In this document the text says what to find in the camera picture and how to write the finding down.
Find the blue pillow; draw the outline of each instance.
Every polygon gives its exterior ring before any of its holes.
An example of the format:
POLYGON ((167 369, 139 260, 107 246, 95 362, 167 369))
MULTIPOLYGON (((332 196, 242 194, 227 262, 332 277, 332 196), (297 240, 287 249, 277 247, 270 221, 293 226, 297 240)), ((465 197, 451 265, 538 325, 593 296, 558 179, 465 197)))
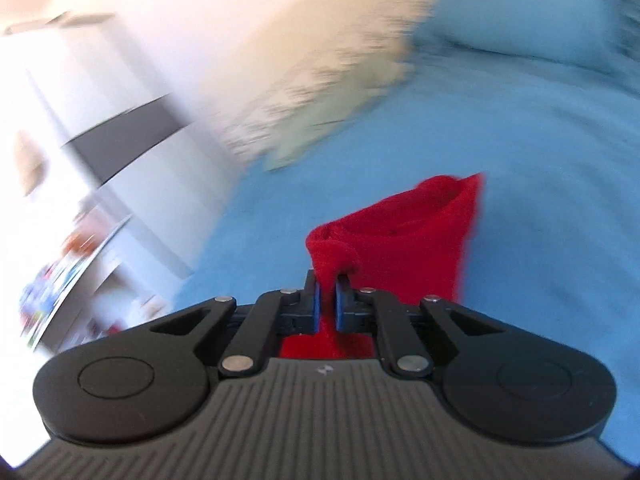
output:
POLYGON ((626 52, 633 49, 625 46, 634 36, 628 15, 637 5, 638 0, 437 0, 431 23, 418 28, 415 41, 435 33, 471 48, 574 64, 626 82, 638 72, 626 52))

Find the blue bedspread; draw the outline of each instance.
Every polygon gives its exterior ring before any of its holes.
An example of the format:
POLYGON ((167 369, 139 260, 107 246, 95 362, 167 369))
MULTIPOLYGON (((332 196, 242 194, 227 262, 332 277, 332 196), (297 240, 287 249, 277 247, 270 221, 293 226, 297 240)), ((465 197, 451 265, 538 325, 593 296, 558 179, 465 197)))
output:
POLYGON ((177 298, 301 286, 308 231, 436 174, 486 174, 463 303, 588 352, 618 402, 603 442, 640 462, 640 98, 550 62, 446 50, 316 146, 236 190, 177 298))

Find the white furniture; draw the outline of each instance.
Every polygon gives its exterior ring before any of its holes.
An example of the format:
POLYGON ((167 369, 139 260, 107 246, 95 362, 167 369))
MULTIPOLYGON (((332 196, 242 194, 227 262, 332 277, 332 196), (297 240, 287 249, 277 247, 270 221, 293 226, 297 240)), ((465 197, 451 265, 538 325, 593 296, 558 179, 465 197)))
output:
POLYGON ((129 218, 110 243, 141 283, 170 301, 191 274, 239 170, 203 123, 172 104, 162 78, 116 18, 80 22, 8 39, 37 97, 35 111, 48 116, 56 142, 110 216, 129 218), (176 127, 145 132, 147 121, 123 135, 123 124, 152 108, 171 118, 159 126, 175 119, 176 127), (77 148, 89 138, 93 160, 77 148), (96 153, 96 139, 108 149, 96 153), (116 163, 122 154, 114 174, 96 171, 96 162, 114 157, 116 163))
POLYGON ((127 318, 134 300, 146 301, 153 296, 153 292, 126 269, 111 243, 129 220, 125 218, 115 225, 100 246, 82 261, 78 272, 61 291, 49 317, 38 328, 32 349, 44 347, 56 354, 72 346, 76 334, 91 319, 108 328, 127 318))

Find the white cabinet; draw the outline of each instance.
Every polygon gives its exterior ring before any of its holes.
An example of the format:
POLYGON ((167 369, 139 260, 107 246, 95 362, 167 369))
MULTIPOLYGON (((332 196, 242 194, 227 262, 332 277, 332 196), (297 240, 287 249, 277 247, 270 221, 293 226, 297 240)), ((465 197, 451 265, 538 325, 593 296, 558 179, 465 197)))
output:
POLYGON ((136 75, 102 27, 44 28, 12 38, 69 138, 161 95, 136 75))
POLYGON ((206 161, 193 150, 182 149, 184 142, 186 132, 181 130, 106 185, 183 263, 193 267, 222 203, 207 189, 207 181, 214 179, 206 161))
POLYGON ((152 291, 154 294, 171 301, 180 290, 185 275, 180 275, 165 264, 162 257, 150 250, 136 236, 136 223, 139 220, 133 217, 109 242, 107 250, 113 250, 114 254, 126 264, 127 269, 137 283, 152 291))

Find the red sock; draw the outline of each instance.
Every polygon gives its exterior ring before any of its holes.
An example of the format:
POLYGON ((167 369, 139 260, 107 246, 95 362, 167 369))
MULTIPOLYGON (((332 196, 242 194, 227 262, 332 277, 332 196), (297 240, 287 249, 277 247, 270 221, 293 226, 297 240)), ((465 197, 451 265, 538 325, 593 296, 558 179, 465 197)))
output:
POLYGON ((417 304, 427 294, 456 299, 466 236, 476 214, 481 175, 434 176, 405 191, 313 229, 306 248, 321 291, 318 333, 284 339, 281 357, 336 359, 373 355, 371 338, 335 329, 339 274, 351 286, 389 290, 417 304))

